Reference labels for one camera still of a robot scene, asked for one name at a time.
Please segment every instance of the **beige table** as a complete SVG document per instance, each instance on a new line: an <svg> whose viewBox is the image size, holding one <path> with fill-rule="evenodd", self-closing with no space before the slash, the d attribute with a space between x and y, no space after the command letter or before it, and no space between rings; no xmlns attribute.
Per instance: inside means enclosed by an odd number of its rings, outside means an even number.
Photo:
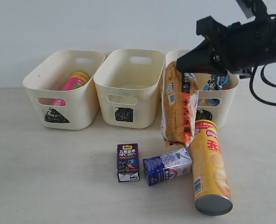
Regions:
<svg viewBox="0 0 276 224"><path fill-rule="evenodd" d="M276 100L276 90L257 89ZM143 175L117 182L118 143L138 143L141 160L168 151L160 111L144 130L110 126L100 113L84 130L53 130L39 124L25 90L0 90L0 224L276 223L276 107L256 101L248 80L219 138L234 208L209 217L194 207L191 175L152 187Z"/></svg>

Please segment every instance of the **can lid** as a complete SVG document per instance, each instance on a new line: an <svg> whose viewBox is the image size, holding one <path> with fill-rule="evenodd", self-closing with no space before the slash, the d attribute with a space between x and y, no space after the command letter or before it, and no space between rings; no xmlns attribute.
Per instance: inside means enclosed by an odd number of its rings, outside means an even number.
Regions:
<svg viewBox="0 0 276 224"><path fill-rule="evenodd" d="M205 195L195 202L196 209L210 216L224 215L232 210L232 202L221 195Z"/></svg>

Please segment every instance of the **orange noodle package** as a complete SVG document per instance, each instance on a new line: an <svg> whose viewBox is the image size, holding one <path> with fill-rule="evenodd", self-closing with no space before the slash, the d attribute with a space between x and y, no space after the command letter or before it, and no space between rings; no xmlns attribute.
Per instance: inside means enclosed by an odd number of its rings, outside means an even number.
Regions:
<svg viewBox="0 0 276 224"><path fill-rule="evenodd" d="M163 75L161 132L166 146L188 147L194 139L199 89L191 73L182 74L171 62Z"/></svg>

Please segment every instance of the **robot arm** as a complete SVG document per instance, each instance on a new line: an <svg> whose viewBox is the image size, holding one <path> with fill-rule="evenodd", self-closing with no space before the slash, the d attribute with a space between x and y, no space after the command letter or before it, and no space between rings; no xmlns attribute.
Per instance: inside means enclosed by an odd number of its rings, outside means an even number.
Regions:
<svg viewBox="0 0 276 224"><path fill-rule="evenodd" d="M204 41L177 60L177 69L191 73L209 73L225 76L227 72L253 67L250 80L252 95L265 104L274 105L259 98L253 91L257 67L276 63L276 14L268 14L262 0L236 0L247 18L255 20L246 24L233 23L226 27L211 16L197 21L196 34ZM276 87L264 77L264 83Z"/></svg>

